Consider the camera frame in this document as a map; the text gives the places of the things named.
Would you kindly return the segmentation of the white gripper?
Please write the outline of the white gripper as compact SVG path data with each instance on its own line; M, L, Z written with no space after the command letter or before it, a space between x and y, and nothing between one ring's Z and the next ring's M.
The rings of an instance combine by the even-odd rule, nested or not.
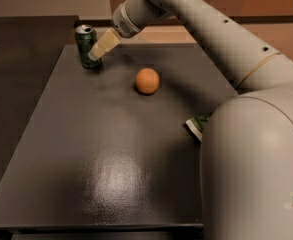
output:
M140 33L140 11L134 5L122 3L112 16L114 29L107 29L88 52L92 61L97 61L121 43L121 37L131 38Z

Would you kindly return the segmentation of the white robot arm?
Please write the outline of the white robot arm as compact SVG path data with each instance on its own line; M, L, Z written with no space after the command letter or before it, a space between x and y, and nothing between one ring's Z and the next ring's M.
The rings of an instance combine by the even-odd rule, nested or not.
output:
M89 53L176 16L237 90L204 128L206 240L293 240L293 61L203 0L126 0Z

